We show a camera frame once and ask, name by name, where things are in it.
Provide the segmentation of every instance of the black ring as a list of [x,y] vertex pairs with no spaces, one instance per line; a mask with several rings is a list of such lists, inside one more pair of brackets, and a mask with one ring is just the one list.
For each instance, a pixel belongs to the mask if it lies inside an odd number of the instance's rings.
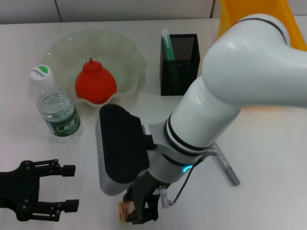
[[178,161],[175,161],[174,159],[170,158],[169,156],[166,156],[165,154],[161,153],[162,156],[170,163],[176,165],[176,166],[180,166],[180,167],[184,167],[184,166],[188,166],[188,165],[193,165],[195,164],[197,161],[193,162],[193,163],[190,163],[190,164],[183,164],[183,163],[180,163]]
[[171,116],[169,116],[168,118],[168,128],[170,133],[172,134],[173,138],[180,143],[181,145],[183,145],[184,147],[190,149],[190,150],[195,150],[195,151],[205,151],[207,149],[207,147],[205,148],[200,148],[200,147],[195,147],[193,145],[190,145],[188,143],[186,143],[185,141],[183,141],[182,139],[180,139],[180,137],[178,137],[178,135],[174,132],[173,127],[171,125]]
[[287,44],[287,40],[286,40],[286,37],[283,34],[283,31],[275,23],[272,23],[271,21],[268,21],[268,20],[265,20],[265,19],[262,19],[262,18],[246,18],[246,19],[242,19],[242,20],[236,22],[235,24],[243,22],[243,21],[247,21],[247,20],[263,21],[265,23],[268,23],[268,24],[274,26],[281,33],[281,35],[283,36],[284,42]]
[[182,153],[182,154],[184,154],[184,155],[186,155],[186,156],[189,156],[189,157],[197,157],[197,156],[200,156],[200,155],[202,155],[202,154],[205,153],[205,151],[204,151],[204,152],[201,152],[201,153],[190,153],[190,152],[188,152],[188,151],[185,151],[185,150],[181,149],[179,146],[177,146],[177,145],[172,141],[172,139],[169,137],[169,135],[168,135],[168,133],[167,133],[166,123],[167,123],[167,121],[165,122],[164,128],[163,128],[164,136],[165,136],[167,142],[168,142],[175,150],[177,150],[178,152],[180,152],[180,153]]

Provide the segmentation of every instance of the blue indicator light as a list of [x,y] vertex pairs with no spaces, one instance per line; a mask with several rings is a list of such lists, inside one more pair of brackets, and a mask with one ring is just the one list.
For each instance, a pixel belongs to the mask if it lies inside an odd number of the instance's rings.
[[183,168],[183,172],[185,173],[187,170],[189,170],[190,168],[192,168],[192,165],[186,166]]

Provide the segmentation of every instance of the table surface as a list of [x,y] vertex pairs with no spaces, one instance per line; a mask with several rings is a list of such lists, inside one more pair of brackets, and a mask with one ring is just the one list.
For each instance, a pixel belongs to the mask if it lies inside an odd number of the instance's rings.
[[[296,17],[307,38],[307,17]],[[147,59],[138,92],[113,101],[143,124],[166,120],[181,97],[159,95],[160,32],[197,33],[201,57],[213,44],[219,20],[169,20],[100,23],[0,25],[0,170],[17,168],[21,161],[59,159],[75,164],[74,177],[50,176],[40,181],[40,201],[79,199],[77,213],[62,213],[59,222],[19,222],[0,209],[2,230],[305,230],[307,226],[307,110],[245,108],[217,143],[241,185],[231,187],[213,159],[193,171],[175,206],[159,219],[133,226],[118,219],[118,196],[99,187],[94,136],[98,109],[77,106],[82,137],[73,143],[54,141],[28,97],[29,70],[57,40],[88,28],[109,28],[133,38]],[[185,177],[168,189],[174,199]]]

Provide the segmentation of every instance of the wall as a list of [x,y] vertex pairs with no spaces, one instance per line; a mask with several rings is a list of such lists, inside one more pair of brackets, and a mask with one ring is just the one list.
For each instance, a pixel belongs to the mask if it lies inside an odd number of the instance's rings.
[[[307,15],[307,0],[288,2],[294,15]],[[209,18],[212,4],[213,0],[0,0],[0,24]],[[220,13],[217,0],[213,17]]]

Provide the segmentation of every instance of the white bottle cap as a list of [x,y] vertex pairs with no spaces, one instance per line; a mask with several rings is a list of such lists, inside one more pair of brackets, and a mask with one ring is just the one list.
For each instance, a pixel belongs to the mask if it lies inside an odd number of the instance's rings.
[[52,71],[46,65],[35,66],[31,70],[31,79],[40,85],[50,85],[54,82]]

